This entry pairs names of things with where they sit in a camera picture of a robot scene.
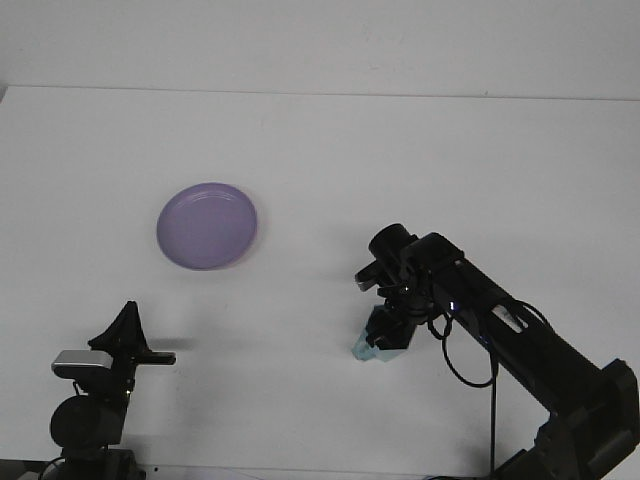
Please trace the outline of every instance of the white wall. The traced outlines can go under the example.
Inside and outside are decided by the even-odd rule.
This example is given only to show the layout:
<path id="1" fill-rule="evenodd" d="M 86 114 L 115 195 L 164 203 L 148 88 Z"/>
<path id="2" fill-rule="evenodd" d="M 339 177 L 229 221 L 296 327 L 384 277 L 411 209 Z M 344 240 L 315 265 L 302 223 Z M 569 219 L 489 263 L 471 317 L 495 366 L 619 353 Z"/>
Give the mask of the white wall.
<path id="1" fill-rule="evenodd" d="M 640 2 L 0 2 L 0 85 L 640 99 Z"/>

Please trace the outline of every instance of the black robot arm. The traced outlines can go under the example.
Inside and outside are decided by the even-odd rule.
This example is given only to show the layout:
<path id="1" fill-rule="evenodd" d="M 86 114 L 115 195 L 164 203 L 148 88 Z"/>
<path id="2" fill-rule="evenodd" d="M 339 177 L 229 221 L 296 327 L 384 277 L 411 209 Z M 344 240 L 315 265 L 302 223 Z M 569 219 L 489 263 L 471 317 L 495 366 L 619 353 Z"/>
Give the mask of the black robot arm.
<path id="1" fill-rule="evenodd" d="M 549 411 L 534 447 L 514 455 L 494 478 L 600 479 L 635 449 L 638 387 L 625 362 L 593 365 L 534 307 L 514 299 L 437 233 L 418 238 L 394 224 L 369 249 L 376 260 L 356 281 L 362 290 L 377 284 L 386 301 L 374 309 L 356 356 L 406 349 L 417 325 L 434 331 L 431 322 L 444 315 L 449 330 L 456 320 Z"/>

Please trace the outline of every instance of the wire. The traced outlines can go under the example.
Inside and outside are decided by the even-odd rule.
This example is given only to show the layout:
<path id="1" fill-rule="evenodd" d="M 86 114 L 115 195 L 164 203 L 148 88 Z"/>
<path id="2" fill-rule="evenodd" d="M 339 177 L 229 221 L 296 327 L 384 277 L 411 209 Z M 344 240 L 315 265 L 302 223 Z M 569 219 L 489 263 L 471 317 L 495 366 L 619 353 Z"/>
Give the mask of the wire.
<path id="1" fill-rule="evenodd" d="M 433 326 L 433 320 L 427 323 L 429 327 L 429 331 L 440 340 L 442 344 L 442 354 L 444 355 L 444 360 L 447 363 L 447 366 L 451 370 L 451 372 L 456 376 L 458 380 L 460 380 L 465 385 L 472 388 L 486 388 L 491 386 L 491 441 L 489 447 L 489 479 L 492 480 L 495 475 L 495 465 L 496 465 L 496 416 L 497 416 L 497 380 L 498 380 L 498 370 L 500 368 L 500 364 L 498 363 L 497 356 L 493 350 L 493 346 L 489 344 L 489 360 L 491 362 L 491 378 L 486 382 L 477 383 L 472 382 L 471 380 L 467 380 L 463 377 L 458 370 L 453 366 L 451 362 L 451 358 L 449 358 L 449 352 L 447 350 L 447 338 L 451 335 L 453 317 L 449 315 L 446 311 L 443 311 L 443 316 L 446 320 L 446 325 L 443 333 L 438 332 Z M 453 477 L 432 477 L 430 480 L 455 480 Z"/>
<path id="2" fill-rule="evenodd" d="M 549 320 L 547 320 L 547 318 L 542 314 L 542 312 L 540 310 L 538 310 L 536 307 L 534 307 L 533 305 L 531 305 L 530 303 L 527 302 L 523 302 L 522 300 L 516 300 L 516 303 L 524 308 L 526 308 L 527 310 L 529 310 L 530 312 L 534 313 L 538 319 L 545 324 L 545 326 L 547 326 L 552 332 L 553 332 L 553 327 L 551 326 L 551 324 L 549 323 Z"/>
<path id="3" fill-rule="evenodd" d="M 62 460 L 63 458 L 64 458 L 64 457 L 56 457 L 56 458 L 54 458 L 53 460 L 48 461 L 48 462 L 45 464 L 44 468 L 40 471 L 40 474 L 38 475 L 38 480 L 42 480 L 42 479 L 44 478 L 44 474 L 45 474 L 45 472 L 47 471 L 47 469 L 48 469 L 51 465 L 53 465 L 54 467 L 56 467 L 56 468 L 57 468 L 58 466 L 56 465 L 56 462 L 58 462 L 58 461 Z"/>

